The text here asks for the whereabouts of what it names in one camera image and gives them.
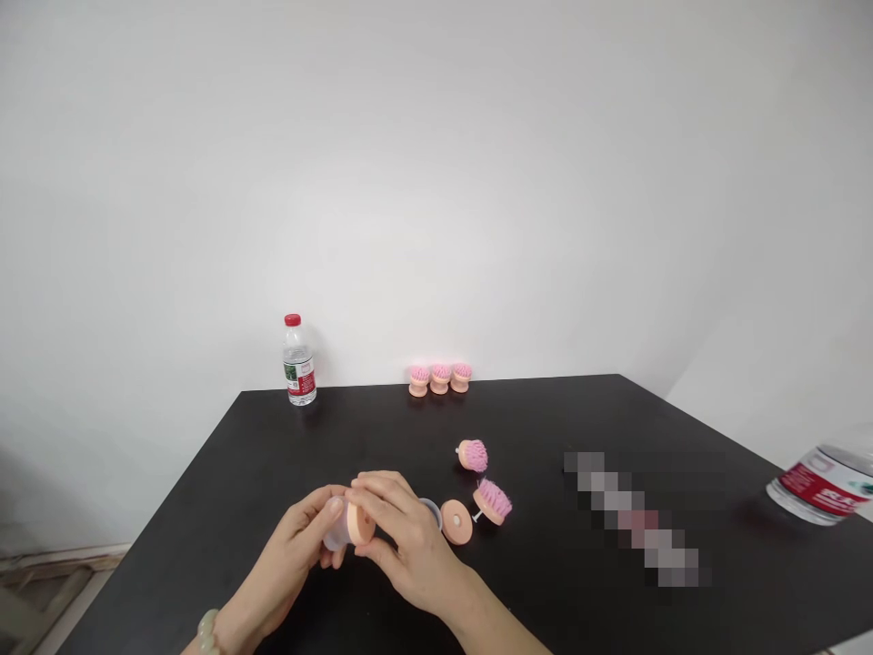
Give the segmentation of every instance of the left hand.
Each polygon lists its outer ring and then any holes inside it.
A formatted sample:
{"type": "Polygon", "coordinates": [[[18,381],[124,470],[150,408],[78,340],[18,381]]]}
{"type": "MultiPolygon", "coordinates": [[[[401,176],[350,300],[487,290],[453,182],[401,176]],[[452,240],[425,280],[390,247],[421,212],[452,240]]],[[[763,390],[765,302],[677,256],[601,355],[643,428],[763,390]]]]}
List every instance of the left hand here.
{"type": "Polygon", "coordinates": [[[253,652],[278,628],[316,562],[339,569],[346,548],[332,553],[322,539],[342,513],[343,501],[336,497],[345,492],[342,485],[327,485],[288,508],[248,577],[218,612],[215,635],[222,655],[253,652]]]}

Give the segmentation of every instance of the white wall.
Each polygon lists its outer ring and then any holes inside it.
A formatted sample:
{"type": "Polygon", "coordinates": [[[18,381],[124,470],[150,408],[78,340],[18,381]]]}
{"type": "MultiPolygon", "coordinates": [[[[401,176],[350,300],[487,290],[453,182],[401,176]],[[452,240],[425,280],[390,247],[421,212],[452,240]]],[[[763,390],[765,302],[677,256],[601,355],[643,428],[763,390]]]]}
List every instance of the white wall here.
{"type": "Polygon", "coordinates": [[[4,0],[0,550],[133,539],[282,386],[288,311],[322,386],[618,371],[783,465],[872,419],[871,34],[866,0],[4,0]]]}

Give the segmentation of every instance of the bottle label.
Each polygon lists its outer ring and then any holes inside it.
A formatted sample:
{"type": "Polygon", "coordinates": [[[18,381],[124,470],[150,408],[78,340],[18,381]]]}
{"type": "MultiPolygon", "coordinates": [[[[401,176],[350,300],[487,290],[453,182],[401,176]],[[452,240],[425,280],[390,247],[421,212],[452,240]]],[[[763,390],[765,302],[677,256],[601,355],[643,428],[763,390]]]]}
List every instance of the bottle label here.
{"type": "Polygon", "coordinates": [[[840,464],[818,448],[783,473],[779,482],[813,507],[840,517],[873,499],[873,477],[840,464]]]}
{"type": "Polygon", "coordinates": [[[299,364],[285,364],[285,377],[288,381],[288,394],[305,396],[316,387],[316,372],[312,358],[299,364]]]}

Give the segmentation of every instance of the wrist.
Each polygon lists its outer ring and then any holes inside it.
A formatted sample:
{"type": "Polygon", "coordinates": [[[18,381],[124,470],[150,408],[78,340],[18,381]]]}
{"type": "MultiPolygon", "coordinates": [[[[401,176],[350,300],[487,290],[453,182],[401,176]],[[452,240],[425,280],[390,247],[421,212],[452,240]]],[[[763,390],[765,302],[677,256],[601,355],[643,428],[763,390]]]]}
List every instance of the wrist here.
{"type": "Polygon", "coordinates": [[[236,597],[218,611],[213,634],[221,655],[251,655],[262,639],[254,617],[236,597]]]}
{"type": "Polygon", "coordinates": [[[481,611],[482,599],[479,587],[484,583],[478,574],[466,564],[461,564],[453,583],[452,601],[437,616],[457,633],[472,621],[477,621],[481,611]]]}

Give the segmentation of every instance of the finger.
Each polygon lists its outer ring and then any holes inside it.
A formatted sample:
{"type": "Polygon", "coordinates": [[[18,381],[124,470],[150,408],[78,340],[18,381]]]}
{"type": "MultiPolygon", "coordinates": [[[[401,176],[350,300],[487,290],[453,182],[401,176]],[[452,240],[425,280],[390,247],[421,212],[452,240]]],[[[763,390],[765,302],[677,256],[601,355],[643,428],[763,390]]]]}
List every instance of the finger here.
{"type": "Polygon", "coordinates": [[[394,480],[398,485],[403,487],[406,491],[409,492],[409,495],[418,500],[418,495],[415,491],[412,490],[412,487],[409,486],[409,483],[406,482],[406,478],[397,473],[396,471],[362,471],[357,474],[359,478],[363,478],[364,476],[377,476],[379,478],[388,478],[394,480]]]}
{"type": "Polygon", "coordinates": [[[283,537],[291,539],[309,525],[309,521],[315,518],[325,503],[334,496],[342,496],[345,492],[346,487],[343,485],[326,485],[316,489],[287,509],[285,516],[276,526],[276,531],[281,531],[283,537]]]}
{"type": "Polygon", "coordinates": [[[346,556],[346,546],[343,546],[340,550],[335,553],[331,553],[331,564],[334,567],[334,570],[339,570],[339,568],[343,565],[343,558],[346,556]]]}
{"type": "Polygon", "coordinates": [[[322,510],[309,521],[309,525],[294,537],[294,543],[298,544],[303,552],[317,553],[321,549],[321,542],[325,535],[343,513],[343,506],[341,498],[331,498],[322,510]]]}
{"type": "Polygon", "coordinates": [[[348,498],[349,502],[364,508],[364,511],[370,515],[370,518],[381,529],[391,535],[394,541],[399,541],[406,535],[409,519],[388,501],[382,500],[363,487],[349,489],[346,492],[346,498],[348,498]]]}
{"type": "Polygon", "coordinates": [[[395,589],[406,575],[406,569],[397,557],[396,551],[379,537],[371,539],[365,546],[355,547],[355,555],[373,560],[388,576],[395,589]]]}
{"type": "Polygon", "coordinates": [[[376,494],[383,500],[387,500],[404,514],[411,515],[418,511],[421,503],[411,493],[408,493],[400,483],[390,478],[379,476],[364,476],[352,480],[352,489],[366,489],[376,494]]]}

